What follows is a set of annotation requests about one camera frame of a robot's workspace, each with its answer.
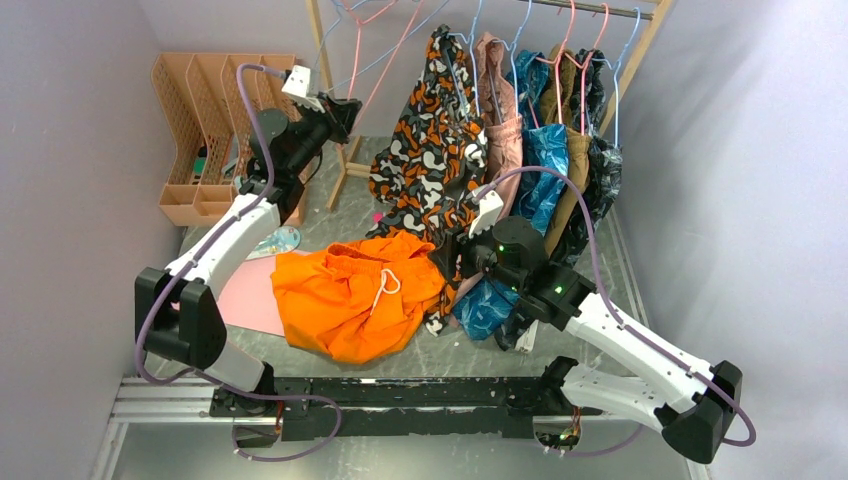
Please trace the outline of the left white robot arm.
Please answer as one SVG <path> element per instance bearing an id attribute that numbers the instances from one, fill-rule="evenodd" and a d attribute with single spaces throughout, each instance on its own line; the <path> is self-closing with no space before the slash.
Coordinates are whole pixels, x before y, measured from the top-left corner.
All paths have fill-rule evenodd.
<path id="1" fill-rule="evenodd" d="M 292 121 L 279 109 L 247 109 L 253 156 L 230 209 L 207 234 L 163 269 L 135 280 L 134 362 L 148 382 L 165 385 L 145 368 L 153 353 L 236 393 L 237 403 L 261 416 L 277 400 L 272 367 L 231 342 L 217 305 L 223 287 L 253 249 L 292 214 L 304 192 L 301 172 L 327 142 L 345 144 L 362 103 L 325 94 L 299 106 Z"/>

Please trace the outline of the brown shorts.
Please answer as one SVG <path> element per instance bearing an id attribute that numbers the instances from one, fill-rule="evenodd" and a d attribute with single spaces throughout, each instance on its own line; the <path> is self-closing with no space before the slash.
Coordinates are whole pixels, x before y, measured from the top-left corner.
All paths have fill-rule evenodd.
<path id="1" fill-rule="evenodd" d="M 557 140 L 562 144 L 560 153 L 565 154 L 562 162 L 567 165 L 560 166 L 560 169 L 565 169 L 571 183 L 580 193 L 584 193 L 588 187 L 590 137 L 573 128 L 574 116 L 570 101 L 577 78 L 577 66 L 566 58 L 566 55 L 572 54 L 572 51 L 567 50 L 559 58 L 559 65 L 551 66 L 551 74 L 543 88 L 539 108 L 543 126 L 556 133 Z M 562 187 L 562 191 L 544 238 L 545 249 L 550 256 L 554 256 L 578 204 L 576 194 L 564 182 L 558 182 L 557 185 Z"/>

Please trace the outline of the blue patterned shorts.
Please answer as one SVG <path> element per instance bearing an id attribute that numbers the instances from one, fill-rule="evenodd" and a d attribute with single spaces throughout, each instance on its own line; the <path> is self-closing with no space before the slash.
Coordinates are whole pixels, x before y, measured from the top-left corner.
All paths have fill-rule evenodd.
<path id="1" fill-rule="evenodd" d="M 518 113 L 522 115 L 522 164 L 557 170 L 565 174 L 565 154 L 557 134 L 543 126 L 539 100 L 550 76 L 550 65 L 540 52 L 522 50 L 517 54 L 508 81 L 518 90 Z M 559 177 L 537 170 L 516 174 L 520 177 L 511 216 L 527 219 L 540 234 L 547 232 L 555 204 L 562 191 Z M 506 283 L 486 276 L 457 302 L 454 317 L 474 341 L 482 341 L 501 329 L 510 317 L 519 294 Z"/>

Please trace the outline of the pink shorts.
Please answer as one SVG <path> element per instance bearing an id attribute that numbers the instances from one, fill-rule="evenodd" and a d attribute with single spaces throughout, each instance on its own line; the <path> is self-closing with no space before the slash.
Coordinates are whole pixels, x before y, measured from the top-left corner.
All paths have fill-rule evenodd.
<path id="1" fill-rule="evenodd" d="M 487 184 L 521 166 L 522 115 L 518 113 L 515 88 L 502 72 L 502 64 L 511 58 L 505 42 L 488 32 L 484 33 L 474 46 L 474 58 L 479 106 L 487 141 L 483 179 Z M 493 190 L 504 203 L 498 221 L 510 214 L 519 181 L 518 175 L 509 177 Z M 478 207 L 475 193 L 470 194 L 470 200 L 473 207 Z"/>

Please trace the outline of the peach file organizer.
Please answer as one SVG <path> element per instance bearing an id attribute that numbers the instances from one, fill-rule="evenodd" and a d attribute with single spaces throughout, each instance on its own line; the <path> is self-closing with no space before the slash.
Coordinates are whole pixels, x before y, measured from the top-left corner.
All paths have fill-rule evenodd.
<path id="1" fill-rule="evenodd" d="M 239 89 L 256 111 L 277 108 L 299 114 L 282 92 L 281 79 L 238 66 L 258 64 L 284 71 L 293 54 L 167 52 L 156 59 L 151 82 L 175 142 L 176 155 L 159 199 L 165 216 L 178 227 L 212 226 L 230 208 L 234 180 L 246 172 L 252 133 Z"/>

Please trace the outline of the pink clipboard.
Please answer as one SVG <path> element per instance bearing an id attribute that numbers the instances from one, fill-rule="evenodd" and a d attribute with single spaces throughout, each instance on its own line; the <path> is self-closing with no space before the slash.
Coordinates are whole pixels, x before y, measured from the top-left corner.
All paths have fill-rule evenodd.
<path id="1" fill-rule="evenodd" d="M 205 280 L 202 287 L 190 287 L 184 298 L 189 323 L 201 334 L 224 326 L 235 326 L 278 337 L 284 335 L 271 274 L 276 270 L 274 255 L 244 261 L 234 273 Z"/>

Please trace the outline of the wooden clothes rack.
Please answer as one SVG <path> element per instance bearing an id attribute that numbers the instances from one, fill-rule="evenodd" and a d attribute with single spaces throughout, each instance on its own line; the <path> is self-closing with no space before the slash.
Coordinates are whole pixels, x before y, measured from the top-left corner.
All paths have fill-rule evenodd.
<path id="1" fill-rule="evenodd" d="M 357 77 L 374 66 L 381 63 L 385 64 L 385 66 L 390 66 L 396 57 L 397 50 L 403 45 L 403 43 L 419 29 L 426 26 L 431 18 L 439 15 L 439 13 L 449 3 L 447 1 L 440 2 L 438 7 L 436 7 L 427 17 L 420 17 L 420 11 L 415 10 L 396 44 L 382 54 L 382 56 L 375 59 L 372 63 L 364 67 L 360 67 L 359 55 L 364 26 L 379 18 L 396 5 L 394 1 L 389 1 L 385 6 L 375 11 L 370 17 L 362 19 L 356 14 L 356 10 L 364 4 L 365 3 L 363 1 L 359 1 L 353 5 L 348 4 L 346 1 L 335 1 L 333 3 L 333 8 L 336 12 L 337 19 L 334 23 L 332 23 L 332 25 L 330 25 L 330 27 L 325 28 L 322 23 L 321 10 L 318 3 L 316 1 L 308 1 L 306 3 L 307 11 L 310 16 L 313 40 L 316 47 L 316 59 L 313 62 L 313 70 L 318 72 L 320 75 L 323 82 L 323 90 L 330 96 L 340 93 L 342 91 L 342 87 L 345 85 L 353 87 Z M 605 22 L 608 22 L 611 16 L 633 18 L 635 20 L 633 32 L 640 33 L 641 36 L 637 43 L 634 43 L 632 40 L 628 40 L 616 63 L 612 64 L 610 67 L 610 70 L 613 72 L 615 98 L 608 102 L 604 112 L 604 118 L 599 127 L 599 131 L 601 133 L 605 133 L 609 126 L 613 126 L 614 133 L 618 134 L 620 100 L 624 97 L 626 90 L 637 73 L 645 55 L 649 51 L 657 33 L 660 30 L 660 27 L 663 25 L 667 15 L 671 12 L 672 7 L 675 5 L 675 2 L 672 0 L 641 1 L 637 6 L 631 8 L 631 10 L 612 8 L 609 6 L 608 2 L 604 2 L 602 5 L 595 5 L 585 2 L 580 3 L 577 1 L 547 1 L 545 4 L 547 6 L 567 7 L 570 9 L 572 15 L 575 15 L 578 10 L 590 12 L 594 15 L 602 13 L 604 15 Z M 347 17 L 349 17 L 354 23 L 357 33 L 353 54 L 353 70 L 349 79 L 340 83 L 335 83 L 332 78 L 332 69 L 327 53 L 326 43 L 327 38 L 331 35 L 332 31 Z M 333 211 L 336 208 L 341 192 L 343 191 L 348 179 L 354 177 L 365 178 L 367 176 L 365 166 L 356 162 L 361 143 L 362 138 L 360 136 L 356 136 L 349 149 L 345 149 L 343 146 L 338 146 L 336 148 L 340 165 L 340 173 L 338 174 L 336 182 L 327 200 L 326 209 L 328 211 Z"/>

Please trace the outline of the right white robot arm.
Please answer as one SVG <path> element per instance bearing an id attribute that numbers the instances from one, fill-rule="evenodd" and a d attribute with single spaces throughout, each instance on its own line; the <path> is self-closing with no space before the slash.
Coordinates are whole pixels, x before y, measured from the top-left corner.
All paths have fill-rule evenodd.
<path id="1" fill-rule="evenodd" d="M 454 226 L 435 237 L 430 258 L 452 285 L 480 275 L 454 309 L 468 334 L 491 331 L 502 349 L 508 331 L 541 323 L 579 338 L 629 370 L 618 376 L 559 356 L 541 376 L 539 398 L 550 413 L 571 406 L 626 417 L 659 433 L 667 445 L 700 464 L 730 444 L 742 415 L 742 371 L 728 360 L 711 364 L 672 345 L 623 313 L 599 285 L 550 260 L 542 237 L 522 217 L 486 229 Z"/>

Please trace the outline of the orange camouflage shorts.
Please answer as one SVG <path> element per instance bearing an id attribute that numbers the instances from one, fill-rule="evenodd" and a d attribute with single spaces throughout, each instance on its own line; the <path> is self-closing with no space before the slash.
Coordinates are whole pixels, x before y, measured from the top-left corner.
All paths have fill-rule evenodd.
<path id="1" fill-rule="evenodd" d="M 434 336 L 448 325 L 460 282 L 457 243 L 477 217 L 472 196 L 484 184 L 486 169 L 487 138 L 471 55 L 443 24 L 429 37 L 423 70 L 388 145 L 372 161 L 370 193 L 389 209 L 366 234 L 406 232 L 435 246 L 432 258 L 447 284 L 424 314 Z"/>

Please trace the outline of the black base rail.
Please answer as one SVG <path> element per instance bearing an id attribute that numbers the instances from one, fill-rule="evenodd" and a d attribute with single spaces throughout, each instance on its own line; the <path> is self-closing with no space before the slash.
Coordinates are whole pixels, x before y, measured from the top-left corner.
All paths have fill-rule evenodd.
<path id="1" fill-rule="evenodd" d="M 498 434 L 532 439 L 543 420 L 569 421 L 575 412 L 552 383 L 539 377 L 366 379 L 278 377 L 281 407 L 213 394 L 216 419 L 282 420 L 285 441 L 340 437 Z"/>

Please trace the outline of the pink wire hanger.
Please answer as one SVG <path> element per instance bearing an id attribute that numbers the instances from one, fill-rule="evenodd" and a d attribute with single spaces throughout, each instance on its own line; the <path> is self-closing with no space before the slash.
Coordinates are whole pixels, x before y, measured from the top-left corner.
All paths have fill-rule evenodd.
<path id="1" fill-rule="evenodd" d="M 341 1 L 353 23 L 352 65 L 346 98 L 363 102 L 355 127 L 364 120 L 383 83 L 388 66 L 406 34 L 421 14 L 426 1 Z"/>

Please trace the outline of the blue packaged item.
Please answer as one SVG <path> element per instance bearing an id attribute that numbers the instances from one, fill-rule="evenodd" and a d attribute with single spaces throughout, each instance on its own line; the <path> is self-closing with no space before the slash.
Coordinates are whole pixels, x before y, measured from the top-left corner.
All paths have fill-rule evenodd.
<path id="1" fill-rule="evenodd" d="M 302 235 L 298 228 L 282 226 L 260 241 L 246 257 L 254 260 L 295 251 L 301 244 Z"/>

